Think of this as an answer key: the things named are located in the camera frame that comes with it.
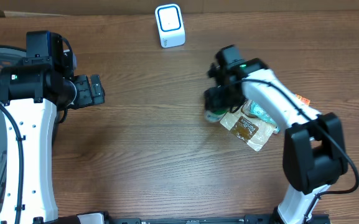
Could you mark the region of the green capped bottle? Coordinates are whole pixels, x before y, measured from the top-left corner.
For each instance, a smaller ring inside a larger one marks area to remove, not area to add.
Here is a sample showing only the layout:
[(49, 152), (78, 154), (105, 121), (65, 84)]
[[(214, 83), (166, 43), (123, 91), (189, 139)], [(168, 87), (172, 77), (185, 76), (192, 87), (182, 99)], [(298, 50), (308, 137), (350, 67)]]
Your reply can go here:
[(204, 118), (211, 123), (219, 122), (228, 112), (228, 109), (222, 109), (222, 110), (205, 110), (204, 112)]

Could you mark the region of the teal snack packet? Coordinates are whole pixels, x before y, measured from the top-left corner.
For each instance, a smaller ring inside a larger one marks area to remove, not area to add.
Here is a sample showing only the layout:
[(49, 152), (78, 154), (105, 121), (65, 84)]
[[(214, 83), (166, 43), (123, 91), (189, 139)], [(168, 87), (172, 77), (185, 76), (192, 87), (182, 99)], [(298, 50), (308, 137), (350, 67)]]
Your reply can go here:
[(272, 117), (270, 117), (270, 115), (268, 115), (268, 113), (264, 109), (262, 109), (262, 107), (260, 105), (258, 105), (254, 101), (252, 101), (251, 106), (249, 108), (249, 112), (251, 115), (256, 116), (257, 118), (261, 119), (262, 121), (274, 125), (275, 129), (274, 129), (273, 133), (279, 134), (279, 132), (280, 132), (279, 126), (272, 119)]

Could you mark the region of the beige brown snack pouch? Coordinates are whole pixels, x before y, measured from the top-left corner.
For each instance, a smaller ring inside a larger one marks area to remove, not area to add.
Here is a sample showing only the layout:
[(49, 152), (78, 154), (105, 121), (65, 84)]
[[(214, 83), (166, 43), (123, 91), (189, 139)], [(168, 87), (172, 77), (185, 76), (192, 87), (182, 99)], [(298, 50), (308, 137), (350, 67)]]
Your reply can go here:
[(260, 151), (276, 127), (250, 113), (253, 101), (248, 100), (235, 113), (227, 112), (220, 124), (254, 151)]

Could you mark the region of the small orange white box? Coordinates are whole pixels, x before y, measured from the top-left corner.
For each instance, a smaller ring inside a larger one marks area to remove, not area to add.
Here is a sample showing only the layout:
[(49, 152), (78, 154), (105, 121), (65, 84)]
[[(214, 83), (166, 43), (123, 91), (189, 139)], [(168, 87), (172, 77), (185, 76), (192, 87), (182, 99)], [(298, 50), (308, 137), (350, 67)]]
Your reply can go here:
[(297, 97), (301, 102), (303, 102), (303, 104), (305, 104), (305, 105), (310, 105), (310, 100), (309, 100), (309, 99), (304, 98), (303, 96), (300, 96), (300, 95), (296, 95), (296, 97)]

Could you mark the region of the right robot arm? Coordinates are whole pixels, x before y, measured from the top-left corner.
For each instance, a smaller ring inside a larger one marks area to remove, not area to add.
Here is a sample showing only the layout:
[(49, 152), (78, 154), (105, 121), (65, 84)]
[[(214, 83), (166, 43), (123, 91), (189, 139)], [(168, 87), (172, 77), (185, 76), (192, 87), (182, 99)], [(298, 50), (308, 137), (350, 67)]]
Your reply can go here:
[(220, 49), (208, 76), (216, 85), (204, 93), (205, 117), (217, 122), (251, 100), (284, 133), (282, 166), (289, 182), (283, 201), (266, 223), (329, 223), (313, 210), (321, 196), (348, 171), (342, 124), (301, 102), (259, 58), (245, 60), (235, 45)]

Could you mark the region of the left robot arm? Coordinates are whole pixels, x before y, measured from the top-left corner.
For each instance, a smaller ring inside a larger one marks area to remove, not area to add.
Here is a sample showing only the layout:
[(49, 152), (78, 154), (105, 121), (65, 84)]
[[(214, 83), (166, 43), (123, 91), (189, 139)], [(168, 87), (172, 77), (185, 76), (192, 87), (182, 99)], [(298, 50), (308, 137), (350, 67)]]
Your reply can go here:
[(26, 56), (0, 72), (6, 120), (6, 188), (1, 223), (108, 223), (105, 212), (60, 217), (52, 185), (54, 132), (67, 111), (100, 105), (98, 75), (75, 75), (68, 40), (50, 31), (26, 35)]

